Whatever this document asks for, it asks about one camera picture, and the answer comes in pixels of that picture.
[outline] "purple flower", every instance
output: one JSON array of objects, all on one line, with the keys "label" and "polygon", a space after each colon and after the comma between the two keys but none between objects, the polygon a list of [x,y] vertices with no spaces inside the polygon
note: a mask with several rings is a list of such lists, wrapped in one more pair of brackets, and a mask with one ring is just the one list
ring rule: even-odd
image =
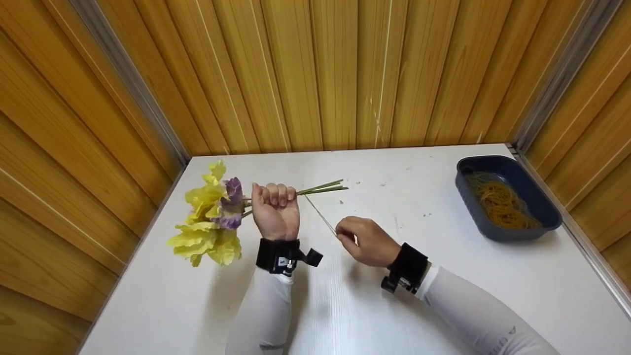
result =
[{"label": "purple flower", "polygon": [[228,199],[222,197],[220,205],[223,208],[228,208],[228,206],[240,206],[241,200],[243,200],[243,188],[241,187],[241,181],[239,181],[237,177],[233,177],[230,180],[224,180],[223,183],[226,185]]},{"label": "purple flower", "polygon": [[243,213],[243,188],[238,178],[224,180],[228,198],[222,197],[219,201],[219,217],[210,221],[219,224],[221,228],[236,229],[241,225],[241,213]]}]

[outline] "pile of rubber bands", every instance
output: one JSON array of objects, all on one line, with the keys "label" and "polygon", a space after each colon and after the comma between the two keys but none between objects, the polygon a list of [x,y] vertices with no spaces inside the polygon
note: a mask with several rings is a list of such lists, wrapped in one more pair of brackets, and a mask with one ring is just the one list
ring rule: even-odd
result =
[{"label": "pile of rubber bands", "polygon": [[526,203],[506,184],[488,172],[466,175],[475,197],[488,219],[508,229],[539,228],[541,223],[528,214]]}]

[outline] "hand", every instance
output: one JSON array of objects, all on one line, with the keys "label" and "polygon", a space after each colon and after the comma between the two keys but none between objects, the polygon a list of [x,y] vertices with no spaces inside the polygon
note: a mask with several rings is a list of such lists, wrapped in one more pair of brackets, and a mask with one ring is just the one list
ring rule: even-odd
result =
[{"label": "hand", "polygon": [[263,238],[286,241],[298,238],[300,210],[295,188],[272,183],[262,188],[252,184],[252,214]]},{"label": "hand", "polygon": [[372,219],[346,217],[335,227],[335,232],[344,249],[364,265],[388,267],[401,251],[399,243]]}]

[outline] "green flower stem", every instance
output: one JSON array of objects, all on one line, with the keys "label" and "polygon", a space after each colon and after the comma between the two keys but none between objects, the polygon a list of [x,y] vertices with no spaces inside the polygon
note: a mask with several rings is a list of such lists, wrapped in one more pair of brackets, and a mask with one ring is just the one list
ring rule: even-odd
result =
[{"label": "green flower stem", "polygon": [[330,186],[337,185],[337,184],[341,183],[342,181],[344,181],[344,179],[335,180],[335,181],[332,181],[332,182],[327,183],[327,184],[322,184],[322,185],[320,185],[320,186],[316,186],[316,187],[314,187],[314,188],[309,188],[309,189],[301,190],[301,191],[298,191],[298,192],[296,193],[296,195],[306,195],[307,193],[309,193],[309,191],[312,191],[312,190],[318,190],[318,189],[321,189],[321,188],[328,188],[328,187],[330,187]]},{"label": "green flower stem", "polygon": [[[348,190],[348,188],[346,186],[338,185],[342,181],[343,181],[343,179],[340,179],[340,180],[332,181],[332,182],[327,183],[327,184],[316,186],[314,188],[301,190],[301,191],[296,192],[296,195],[297,196],[302,196],[302,195],[311,195],[311,194],[320,193],[320,192]],[[244,197],[244,200],[248,201],[248,202],[244,203],[244,208],[252,206],[252,202],[251,202],[250,198]],[[246,211],[246,212],[241,214],[241,218],[242,219],[246,218],[247,216],[249,216],[251,214],[252,214],[252,210]]]},{"label": "green flower stem", "polygon": [[311,195],[311,194],[314,194],[314,193],[328,192],[328,191],[339,191],[339,190],[348,190],[348,188],[346,186],[335,186],[335,187],[332,187],[332,188],[319,189],[319,190],[299,191],[299,192],[296,192],[296,195],[298,195],[298,196]]}]

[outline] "artificial flower bouquet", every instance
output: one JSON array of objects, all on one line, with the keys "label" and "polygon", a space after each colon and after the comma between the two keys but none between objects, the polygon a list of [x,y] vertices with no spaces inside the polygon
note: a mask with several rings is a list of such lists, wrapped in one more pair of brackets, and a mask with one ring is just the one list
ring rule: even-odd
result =
[{"label": "artificial flower bouquet", "polygon": [[[209,170],[209,174],[202,175],[205,185],[186,193],[186,202],[191,205],[192,212],[185,224],[175,226],[180,234],[167,241],[167,245],[173,247],[173,253],[188,259],[193,267],[199,266],[204,254],[222,266],[241,259],[237,229],[242,219],[252,213],[251,209],[246,211],[252,202],[243,195],[239,179],[221,180],[226,173],[223,161],[210,164]],[[337,180],[298,191],[296,195],[347,190],[341,182]]]}]

